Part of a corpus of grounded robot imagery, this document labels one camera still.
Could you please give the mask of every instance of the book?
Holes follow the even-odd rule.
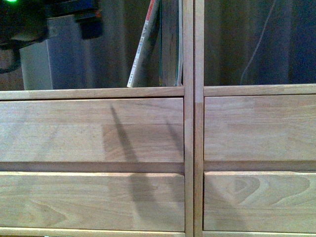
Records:
[[[127,87],[145,86],[146,66],[155,47],[160,27],[159,7],[160,0],[150,1]]]
[[[160,85],[182,86],[182,0],[162,0],[160,22]]]

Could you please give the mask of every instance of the wooden frame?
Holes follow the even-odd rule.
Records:
[[[194,232],[195,237],[276,237],[276,236],[315,236],[298,233],[260,233],[260,232],[223,232],[203,230],[203,192],[205,171],[311,171],[316,169],[314,161],[204,161],[204,104],[205,97],[252,97],[288,95],[315,95],[315,84],[291,85],[249,85],[249,86],[204,86],[204,3],[195,0],[195,164],[194,164]]]
[[[148,236],[148,237],[193,237],[193,164],[194,164],[194,0],[183,0],[183,47],[184,47],[184,86],[183,87],[148,87],[148,88],[114,88],[114,89],[81,89],[54,91],[6,91],[0,92],[0,102],[19,101],[52,101],[52,100],[90,100],[90,99],[133,99],[139,98],[176,98],[184,99],[184,162],[157,163],[155,168],[150,162],[119,163],[112,162],[107,167],[101,163],[89,162],[83,166],[80,163],[53,164],[51,162],[9,163],[3,162],[5,171],[54,171],[54,172],[141,172],[141,173],[184,173],[185,174],[185,232],[139,232],[139,231],[94,231],[66,230],[41,228],[9,228],[0,227],[1,235],[26,236]]]

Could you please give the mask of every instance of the light wood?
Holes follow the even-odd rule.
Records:
[[[194,234],[202,236],[204,145],[204,1],[195,1]]]
[[[183,84],[184,147],[185,147],[185,232],[193,237],[193,175],[194,175],[194,1],[183,0]]]
[[[205,96],[316,94],[316,84],[206,86]]]
[[[316,233],[316,173],[205,173],[204,230]]]
[[[207,97],[204,159],[314,161],[316,95]]]
[[[67,230],[40,228],[1,228],[3,235],[25,236],[59,236],[59,237],[184,237],[180,232],[145,232],[145,231],[97,231],[97,230]]]
[[[0,100],[88,99],[183,96],[184,87],[0,91]]]
[[[183,162],[183,99],[0,102],[0,162]]]
[[[178,174],[0,172],[2,227],[184,231]]]
[[[259,233],[259,232],[203,232],[203,237],[316,237],[315,234]]]

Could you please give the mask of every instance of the cable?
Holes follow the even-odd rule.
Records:
[[[241,74],[240,85],[242,85],[243,77],[245,76],[245,74],[246,74],[246,72],[247,72],[247,70],[248,70],[250,64],[252,63],[254,57],[256,56],[256,53],[257,53],[258,48],[259,48],[259,46],[260,46],[260,44],[261,44],[263,35],[265,34],[268,21],[269,21],[269,19],[270,19],[270,17],[271,17],[271,14],[272,14],[272,12],[273,12],[273,9],[274,9],[274,7],[275,7],[275,5],[276,5],[276,2],[277,2],[277,0],[274,0],[273,3],[272,3],[272,6],[271,6],[271,8],[270,8],[270,11],[269,11],[268,17],[267,17],[267,19],[266,19],[266,22],[265,22],[265,24],[264,24],[264,26],[263,26],[263,29],[262,29],[262,32],[261,32],[259,41],[258,41],[258,43],[257,43],[257,46],[256,46],[255,50],[253,51],[253,54],[252,54],[252,56],[251,56],[251,58],[250,58],[250,60],[249,60],[249,62],[248,62],[248,64],[247,64],[247,66],[245,67],[245,69],[243,70],[243,73]]]

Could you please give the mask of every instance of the wooden drawer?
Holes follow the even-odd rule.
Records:
[[[316,173],[207,172],[204,230],[316,233]]]
[[[316,95],[206,97],[207,161],[313,161]]]
[[[0,102],[0,162],[183,162],[183,99]]]
[[[0,227],[184,231],[184,177],[0,172]]]

